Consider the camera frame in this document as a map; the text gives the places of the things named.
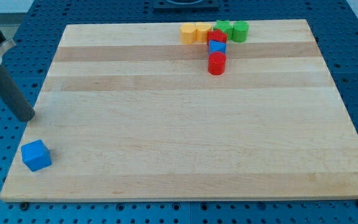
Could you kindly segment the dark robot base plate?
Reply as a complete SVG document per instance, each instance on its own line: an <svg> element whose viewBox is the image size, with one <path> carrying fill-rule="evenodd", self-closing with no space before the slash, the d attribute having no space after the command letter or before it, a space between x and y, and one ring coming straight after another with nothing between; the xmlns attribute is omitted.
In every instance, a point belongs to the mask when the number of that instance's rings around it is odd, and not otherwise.
<svg viewBox="0 0 358 224"><path fill-rule="evenodd" d="M154 11L219 9L219 0L151 0Z"/></svg>

